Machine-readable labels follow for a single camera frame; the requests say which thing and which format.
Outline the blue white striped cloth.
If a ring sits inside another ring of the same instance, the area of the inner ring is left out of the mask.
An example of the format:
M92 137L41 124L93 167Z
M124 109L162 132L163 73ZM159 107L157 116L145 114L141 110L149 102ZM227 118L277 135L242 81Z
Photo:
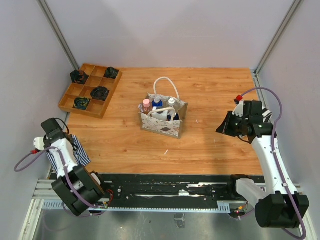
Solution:
M73 151L73 155L75 157L75 160L77 162L78 165L83 165L83 166L87 166L91 160L89 158L89 156L87 155L86 151L84 150L82 144L80 143L80 141L78 140L78 138L75 135L71 135L72 139L73 139L73 144L75 146L75 150ZM54 158L54 156L47 151L46 155L54 169L54 172L56 174L58 174L58 167L57 167L57 163L56 160Z

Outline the printed canvas tote bag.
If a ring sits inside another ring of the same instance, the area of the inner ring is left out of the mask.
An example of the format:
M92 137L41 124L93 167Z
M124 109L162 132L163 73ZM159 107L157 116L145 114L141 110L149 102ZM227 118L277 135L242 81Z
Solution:
M173 87L176 96L165 96L162 94L159 94L157 92L157 83L161 80L167 80ZM148 114L144 114L141 112L139 106L143 102L141 102L138 106L139 113L138 113L138 118L139 118L139 125L142 130L180 139L182 137L182 130L184 126L184 121L186 118L187 114L187 109L188 109L188 103L181 100L178 89L174 82L168 78L168 77L160 77L157 80L154 81L153 83L153 94L149 93L145 97L145 99L150 99L152 102L156 97L160 97L160 99L163 102L163 106L160 107L152 107L152 111L150 111ZM169 98L174 98L177 102L176 107L168 107L168 100ZM179 120L173 120L173 116L171 121L163 121L163 120L158 120L156 118L151 117L152 113L155 112L162 112L168 110L169 112L173 111L179 114Z

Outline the clear white cap bottle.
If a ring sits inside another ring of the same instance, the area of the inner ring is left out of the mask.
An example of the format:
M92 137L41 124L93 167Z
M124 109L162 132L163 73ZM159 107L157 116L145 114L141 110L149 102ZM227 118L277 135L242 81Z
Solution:
M167 107L168 108L176 108L177 107L177 102L173 97L170 97L168 102L167 102Z

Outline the white bottle grey cap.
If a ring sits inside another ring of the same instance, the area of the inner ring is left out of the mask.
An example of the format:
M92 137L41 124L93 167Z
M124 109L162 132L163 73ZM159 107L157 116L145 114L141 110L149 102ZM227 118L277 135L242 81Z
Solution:
M168 110L153 112L150 116L152 118L155 118L160 121L167 121L168 120Z

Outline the blue cap orange bottle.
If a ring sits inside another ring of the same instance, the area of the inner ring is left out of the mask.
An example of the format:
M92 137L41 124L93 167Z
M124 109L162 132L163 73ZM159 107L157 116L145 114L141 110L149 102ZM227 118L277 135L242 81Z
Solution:
M153 107L162 107L163 101L160 97L155 97L154 100L151 102Z

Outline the pink cap peach bottle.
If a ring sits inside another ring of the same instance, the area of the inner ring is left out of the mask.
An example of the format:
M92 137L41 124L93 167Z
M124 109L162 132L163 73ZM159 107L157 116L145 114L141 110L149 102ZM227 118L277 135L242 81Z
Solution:
M153 110L153 106L152 106L150 99L148 99L148 98L144 99L142 101L142 103L139 105L139 109L142 113L144 113L146 115L149 112L151 112Z

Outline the black white striped cloth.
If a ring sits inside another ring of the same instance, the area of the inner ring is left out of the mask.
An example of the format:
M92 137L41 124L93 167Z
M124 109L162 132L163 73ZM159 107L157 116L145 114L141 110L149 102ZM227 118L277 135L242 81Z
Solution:
M273 113L270 110L268 110L266 107L262 106L262 116L263 116L263 122L269 123L273 116Z

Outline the dark blue cap amber bottle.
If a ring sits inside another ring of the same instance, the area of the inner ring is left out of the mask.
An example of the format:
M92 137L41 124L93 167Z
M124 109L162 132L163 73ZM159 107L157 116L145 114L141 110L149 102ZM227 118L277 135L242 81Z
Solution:
M180 117L179 117L179 114L176 113L176 112L173 112L173 111L170 111L167 115L167 121L171 121L172 120L172 117L173 117L173 120L174 121L179 121L180 120Z

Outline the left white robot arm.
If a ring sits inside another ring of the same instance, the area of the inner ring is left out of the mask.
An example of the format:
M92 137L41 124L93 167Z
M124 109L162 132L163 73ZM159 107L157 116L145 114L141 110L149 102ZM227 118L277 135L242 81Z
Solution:
M44 137L34 139L34 147L45 153L57 175L51 186L63 203L75 216L79 217L96 204L107 193L107 185L101 176L88 172L76 154L84 150L76 145L76 138L69 131L64 132L56 118L41 123Z

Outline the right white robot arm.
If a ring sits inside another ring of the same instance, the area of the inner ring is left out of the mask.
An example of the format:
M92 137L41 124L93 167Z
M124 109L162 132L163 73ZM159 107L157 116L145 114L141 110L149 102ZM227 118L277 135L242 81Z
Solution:
M274 126L265 120L266 108L261 101L237 100L228 111L217 133L230 137L247 137L258 156L266 190L247 175L231 175L226 188L232 200L243 197L254 208L262 228L297 229L310 206L306 195L300 195L283 163Z

